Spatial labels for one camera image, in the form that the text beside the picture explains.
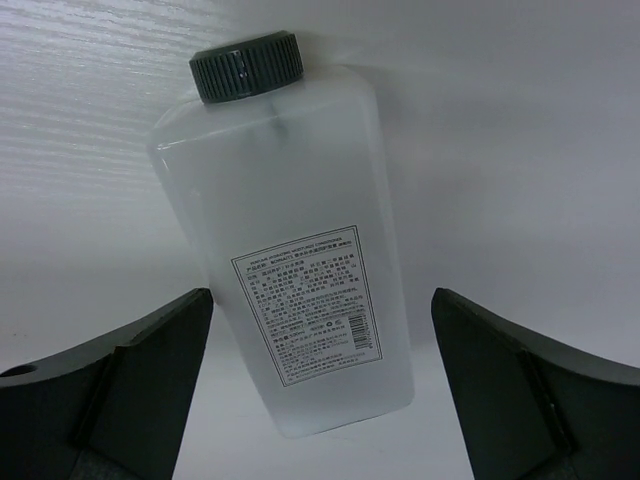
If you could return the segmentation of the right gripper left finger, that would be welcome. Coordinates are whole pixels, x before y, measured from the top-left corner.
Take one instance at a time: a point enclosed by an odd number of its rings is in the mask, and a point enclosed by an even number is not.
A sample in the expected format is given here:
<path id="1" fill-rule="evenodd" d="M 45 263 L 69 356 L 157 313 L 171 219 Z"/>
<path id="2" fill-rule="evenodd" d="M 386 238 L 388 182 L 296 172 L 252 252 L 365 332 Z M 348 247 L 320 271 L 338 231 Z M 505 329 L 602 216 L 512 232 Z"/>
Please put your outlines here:
<path id="1" fill-rule="evenodd" d="M 1 374 L 4 479 L 170 479 L 213 313 L 196 288 Z"/>

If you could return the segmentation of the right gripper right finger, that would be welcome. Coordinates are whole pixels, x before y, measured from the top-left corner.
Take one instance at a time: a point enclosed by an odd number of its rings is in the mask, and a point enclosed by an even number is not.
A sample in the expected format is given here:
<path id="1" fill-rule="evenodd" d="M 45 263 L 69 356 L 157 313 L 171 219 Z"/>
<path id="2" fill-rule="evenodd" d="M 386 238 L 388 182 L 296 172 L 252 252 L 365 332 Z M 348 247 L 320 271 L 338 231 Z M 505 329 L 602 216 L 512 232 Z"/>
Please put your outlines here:
<path id="1" fill-rule="evenodd" d="M 477 479 L 636 479 L 639 370 L 435 290 L 434 331 Z"/>

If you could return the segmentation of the white bottle with dark cap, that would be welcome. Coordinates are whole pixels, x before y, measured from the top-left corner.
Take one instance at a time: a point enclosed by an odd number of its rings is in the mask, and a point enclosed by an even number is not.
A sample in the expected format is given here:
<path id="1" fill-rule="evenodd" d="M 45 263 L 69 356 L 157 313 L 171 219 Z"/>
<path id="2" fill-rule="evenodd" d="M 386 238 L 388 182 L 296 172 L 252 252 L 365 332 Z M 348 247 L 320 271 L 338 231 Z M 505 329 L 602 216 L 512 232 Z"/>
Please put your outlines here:
<path id="1" fill-rule="evenodd" d="M 280 30 L 195 53 L 147 151 L 279 432 L 408 406 L 414 379 L 378 106 Z"/>

